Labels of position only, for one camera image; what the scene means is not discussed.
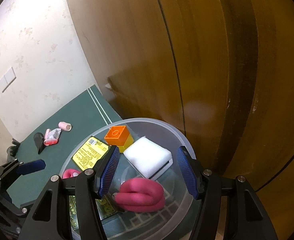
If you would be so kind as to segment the black dryer nozzle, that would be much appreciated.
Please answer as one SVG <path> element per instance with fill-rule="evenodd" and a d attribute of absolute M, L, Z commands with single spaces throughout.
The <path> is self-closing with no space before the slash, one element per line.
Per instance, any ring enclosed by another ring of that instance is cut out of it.
<path fill-rule="evenodd" d="M 46 145 L 44 144 L 44 135 L 40 132 L 36 132 L 33 136 L 35 146 L 37 148 L 37 153 L 41 154 L 41 152 L 44 150 Z"/>

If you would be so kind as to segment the white sponge block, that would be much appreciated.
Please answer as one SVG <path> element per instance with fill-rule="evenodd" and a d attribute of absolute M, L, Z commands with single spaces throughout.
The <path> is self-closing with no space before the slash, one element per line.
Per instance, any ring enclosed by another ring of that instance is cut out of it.
<path fill-rule="evenodd" d="M 124 155 L 144 178 L 153 181 L 173 164 L 172 153 L 146 137 L 136 140 L 124 151 Z"/>

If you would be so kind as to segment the green table mat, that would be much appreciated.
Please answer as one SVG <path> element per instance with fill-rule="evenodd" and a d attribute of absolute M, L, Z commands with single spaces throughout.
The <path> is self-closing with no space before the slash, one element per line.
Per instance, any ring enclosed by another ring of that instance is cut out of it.
<path fill-rule="evenodd" d="M 60 173 L 66 159 L 81 142 L 103 127 L 120 120 L 121 117 L 95 85 L 63 106 L 21 141 L 16 159 L 23 163 L 42 159 L 46 167 L 44 170 L 20 176 L 7 189 L 13 204 L 20 207 L 24 203 L 35 200 L 51 176 Z M 44 133 L 48 128 L 57 128 L 61 121 L 71 124 L 71 131 L 61 132 L 57 144 L 45 147 L 38 154 L 34 134 Z"/>

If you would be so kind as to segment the white wall switch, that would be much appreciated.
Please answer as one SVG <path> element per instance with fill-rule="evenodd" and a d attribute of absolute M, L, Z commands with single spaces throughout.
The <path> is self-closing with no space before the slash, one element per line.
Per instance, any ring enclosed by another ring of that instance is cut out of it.
<path fill-rule="evenodd" d="M 16 74 L 14 69 L 10 67 L 7 72 L 0 78 L 0 91 L 3 93 L 14 81 Z"/>

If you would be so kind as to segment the green yellow box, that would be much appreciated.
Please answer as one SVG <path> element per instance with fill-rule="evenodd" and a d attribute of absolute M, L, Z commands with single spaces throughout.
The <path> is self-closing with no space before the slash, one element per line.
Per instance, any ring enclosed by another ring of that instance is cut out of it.
<path fill-rule="evenodd" d="M 73 154 L 72 161 L 84 171 L 93 168 L 96 162 L 108 151 L 109 146 L 95 137 L 89 137 Z"/>

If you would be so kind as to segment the dark grey glove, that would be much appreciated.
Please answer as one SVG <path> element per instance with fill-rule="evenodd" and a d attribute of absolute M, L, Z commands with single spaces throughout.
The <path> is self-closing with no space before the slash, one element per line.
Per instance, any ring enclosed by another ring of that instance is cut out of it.
<path fill-rule="evenodd" d="M 16 154 L 18 152 L 20 144 L 21 143 L 16 139 L 12 139 L 11 146 L 7 148 L 7 163 L 16 159 Z"/>

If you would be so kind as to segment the wooden wardrobe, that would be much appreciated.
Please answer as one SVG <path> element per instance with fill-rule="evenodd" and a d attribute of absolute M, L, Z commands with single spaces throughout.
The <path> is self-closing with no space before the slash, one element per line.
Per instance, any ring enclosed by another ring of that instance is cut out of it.
<path fill-rule="evenodd" d="M 205 168 L 245 176 L 294 239 L 294 0 L 67 0 L 122 118 L 179 129 Z"/>

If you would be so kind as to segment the clear plastic bowl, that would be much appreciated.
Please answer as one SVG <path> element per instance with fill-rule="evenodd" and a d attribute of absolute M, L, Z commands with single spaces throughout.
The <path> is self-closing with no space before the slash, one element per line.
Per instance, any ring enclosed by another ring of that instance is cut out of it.
<path fill-rule="evenodd" d="M 120 193 L 128 183 L 142 194 L 152 187 L 163 191 L 163 204 L 155 212 L 116 211 L 101 223 L 107 239 L 181 239 L 189 236 L 195 224 L 199 204 L 189 194 L 177 162 L 177 152 L 185 146 L 192 158 L 193 148 L 174 126 L 150 118 L 133 118 L 116 122 L 105 121 L 89 128 L 82 140 L 65 160 L 60 174 L 68 168 L 83 171 L 93 168 L 99 154 L 107 152 L 111 143 L 105 135 L 113 126 L 126 126 L 133 145 L 119 154 L 108 196 Z"/>

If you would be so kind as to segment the pink knotted foam roller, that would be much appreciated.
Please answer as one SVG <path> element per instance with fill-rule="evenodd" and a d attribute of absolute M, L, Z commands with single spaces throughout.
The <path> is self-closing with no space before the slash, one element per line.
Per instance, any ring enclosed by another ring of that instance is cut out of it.
<path fill-rule="evenodd" d="M 135 213 L 156 212 L 165 206 L 163 186 L 146 178 L 125 181 L 113 197 L 122 209 Z"/>

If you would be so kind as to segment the pink hair curler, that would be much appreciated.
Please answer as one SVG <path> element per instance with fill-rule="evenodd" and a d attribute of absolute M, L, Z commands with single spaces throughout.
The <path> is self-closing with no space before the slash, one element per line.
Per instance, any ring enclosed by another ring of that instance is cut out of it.
<path fill-rule="evenodd" d="M 64 121 L 59 122 L 58 127 L 66 132 L 69 132 L 72 129 L 72 125 Z"/>
<path fill-rule="evenodd" d="M 54 145 L 57 143 L 57 139 L 54 137 L 54 133 L 51 129 L 47 129 L 44 135 L 44 142 L 45 146 Z"/>

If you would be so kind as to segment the orange yellow toy block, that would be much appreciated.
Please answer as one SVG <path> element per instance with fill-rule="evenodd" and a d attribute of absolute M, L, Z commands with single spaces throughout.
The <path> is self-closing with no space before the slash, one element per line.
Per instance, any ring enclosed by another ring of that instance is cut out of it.
<path fill-rule="evenodd" d="M 104 136 L 104 140 L 111 146 L 117 146 L 120 153 L 123 153 L 134 143 L 133 137 L 125 125 L 112 126 Z"/>

